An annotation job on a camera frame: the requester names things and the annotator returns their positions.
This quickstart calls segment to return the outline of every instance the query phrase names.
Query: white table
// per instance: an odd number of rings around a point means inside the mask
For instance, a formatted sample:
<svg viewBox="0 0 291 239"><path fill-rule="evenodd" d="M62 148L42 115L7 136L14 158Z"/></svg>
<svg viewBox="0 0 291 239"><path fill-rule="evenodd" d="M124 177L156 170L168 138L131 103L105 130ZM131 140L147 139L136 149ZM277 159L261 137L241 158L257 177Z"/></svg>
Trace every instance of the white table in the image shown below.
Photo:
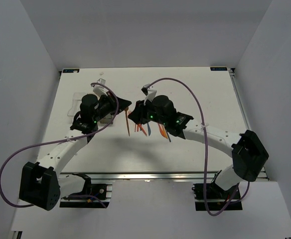
<svg viewBox="0 0 291 239"><path fill-rule="evenodd" d="M135 102L145 97L141 87L162 77L173 77L185 82L198 97L205 120L210 125L227 131L245 132L243 117L227 71L211 71L209 67L80 69L79 73L61 75L43 141L64 138L72 122L67 113L72 107L74 93L92 93L90 84L99 78L105 79L106 85L118 97L132 101L132 111ZM193 97L181 84L165 81L154 87L158 90L157 95L167 95L178 111L201 121ZM111 127L97 134L79 151L63 172L203 171L203 144L175 137L171 137L170 143L160 135L157 124L150 123L150 126L151 136L146 137L142 132L134 132L134 124L130 121L129 137L125 115L121 113ZM53 147L42 147L39 157ZM231 163L229 156L209 148L209 171L219 171Z"/></svg>
<svg viewBox="0 0 291 239"><path fill-rule="evenodd" d="M210 125L227 131L245 131L226 71L211 72L207 67L80 69L79 73L61 75L44 141L65 136L72 121L67 116L72 97L74 93L91 93L91 82L103 78L119 97L135 102L144 97L140 91L143 85L161 77L177 78L188 84L198 96ZM161 82L155 87L158 94L170 97L178 111L199 119L194 100L181 85ZM11 230L22 231L21 239L291 237L291 219L277 182L252 183L242 202L242 211L228 211L218 217L196 212L191 187L193 181L202 182L202 174L186 172L203 171L203 145L180 138L172 138L169 143L159 134L157 125L151 128L151 136L145 137L134 132L131 122L129 137L125 117L119 115L113 126L96 135L64 169L90 172L93 183L113 184L107 209L58 206L49 212L37 207L17 209ZM42 147L39 157L53 147ZM232 160L217 150L209 150L211 179L213 171L225 168ZM243 182L241 194L245 189Z"/></svg>

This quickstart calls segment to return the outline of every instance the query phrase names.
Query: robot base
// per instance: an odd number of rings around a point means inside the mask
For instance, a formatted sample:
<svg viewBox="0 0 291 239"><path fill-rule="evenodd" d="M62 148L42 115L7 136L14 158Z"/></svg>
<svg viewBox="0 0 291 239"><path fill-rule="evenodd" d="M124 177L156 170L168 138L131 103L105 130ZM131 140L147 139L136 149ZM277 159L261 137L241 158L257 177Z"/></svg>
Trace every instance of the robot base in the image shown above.
<svg viewBox="0 0 291 239"><path fill-rule="evenodd" d="M84 189L80 193L74 193L72 195L94 195L100 200L107 199L107 184L92 184L91 179L84 174L79 174L86 178L86 184ZM106 207L108 207L109 202L104 202ZM59 207L61 208L104 208L98 201L91 199L89 197L83 198L73 198L71 195L65 197L60 201Z"/></svg>
<svg viewBox="0 0 291 239"><path fill-rule="evenodd" d="M219 211L227 202L227 199L232 195L236 186L233 186L227 191L221 192L220 190L213 190L215 185L211 185L210 183L206 184L207 188L207 201L208 206L211 211ZM203 183L196 183L192 188L195 194L195 210L196 211L206 211L204 206L204 199L203 199ZM233 201L236 201L241 198L240 191L238 190L235 194ZM241 202L238 203L230 203L229 206L225 209L226 211L236 211L242 210Z"/></svg>

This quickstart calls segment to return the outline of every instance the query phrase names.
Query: black joint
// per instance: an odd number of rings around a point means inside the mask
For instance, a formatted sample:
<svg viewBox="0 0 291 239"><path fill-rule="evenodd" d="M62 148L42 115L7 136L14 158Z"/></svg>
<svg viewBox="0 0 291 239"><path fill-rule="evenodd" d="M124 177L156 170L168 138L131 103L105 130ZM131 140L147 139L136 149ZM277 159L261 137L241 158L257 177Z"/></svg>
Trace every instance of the black joint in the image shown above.
<svg viewBox="0 0 291 239"><path fill-rule="evenodd" d="M38 162L27 162L22 168L19 198L49 211L57 204L59 197L60 187L53 168L41 167Z"/></svg>
<svg viewBox="0 0 291 239"><path fill-rule="evenodd" d="M132 103L131 101L117 98L119 102L118 113ZM98 130L98 122L109 114L113 115L116 109L117 102L110 92L107 92L107 95L100 96L99 99L93 94L87 94L81 100L80 111L76 113L70 129L79 130L83 134L95 132Z"/></svg>
<svg viewBox="0 0 291 239"><path fill-rule="evenodd" d="M148 92L147 92L147 87L142 87L142 92L147 96Z"/></svg>
<svg viewBox="0 0 291 239"><path fill-rule="evenodd" d="M173 102L165 95L155 97L152 102L137 101L135 109L128 115L135 124L150 121L164 125L165 130L175 137L185 138L183 130L192 116L177 112Z"/></svg>
<svg viewBox="0 0 291 239"><path fill-rule="evenodd" d="M269 154L253 131L247 130L240 136L239 142L232 145L233 169L240 178L254 182Z"/></svg>

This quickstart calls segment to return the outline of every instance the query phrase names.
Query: cable tie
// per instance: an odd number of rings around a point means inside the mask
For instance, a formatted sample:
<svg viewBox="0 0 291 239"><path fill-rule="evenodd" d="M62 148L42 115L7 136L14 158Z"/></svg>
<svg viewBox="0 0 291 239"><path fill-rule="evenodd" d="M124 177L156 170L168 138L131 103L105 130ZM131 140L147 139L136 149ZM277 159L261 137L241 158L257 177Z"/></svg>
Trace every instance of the cable tie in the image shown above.
<svg viewBox="0 0 291 239"><path fill-rule="evenodd" d="M72 142L72 140L69 138L69 136L66 137L67 142Z"/></svg>
<svg viewBox="0 0 291 239"><path fill-rule="evenodd" d="M209 123L201 124L202 129L207 128L208 126L209 126Z"/></svg>

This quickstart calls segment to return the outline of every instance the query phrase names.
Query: black base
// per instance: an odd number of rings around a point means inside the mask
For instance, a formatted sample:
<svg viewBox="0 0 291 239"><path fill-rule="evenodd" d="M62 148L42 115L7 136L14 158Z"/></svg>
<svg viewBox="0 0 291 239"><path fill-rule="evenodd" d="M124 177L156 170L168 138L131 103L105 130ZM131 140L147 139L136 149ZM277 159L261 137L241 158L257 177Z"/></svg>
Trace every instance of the black base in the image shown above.
<svg viewBox="0 0 291 239"><path fill-rule="evenodd" d="M207 188L207 194L206 198L207 200L219 200L219 202L208 202L209 209L211 211L219 211L223 208L225 205L227 199L229 196L232 195L234 189L236 186L233 186L230 188L228 191L220 191L220 190L215 190L215 184L214 188L213 185L211 187L210 183L206 184ZM205 205L204 205L204 198L203 198L203 183L197 183L194 184L194 187L192 188L194 194L195 194L195 199L198 200L195 202L195 210L196 211L206 211ZM241 198L240 191L238 190L234 196L233 201L236 201ZM228 207L225 209L226 211L236 211L236 210L242 210L242 204L241 202L238 203L230 203Z"/></svg>
<svg viewBox="0 0 291 239"><path fill-rule="evenodd" d="M99 202L60 202L60 208L104 208Z"/></svg>

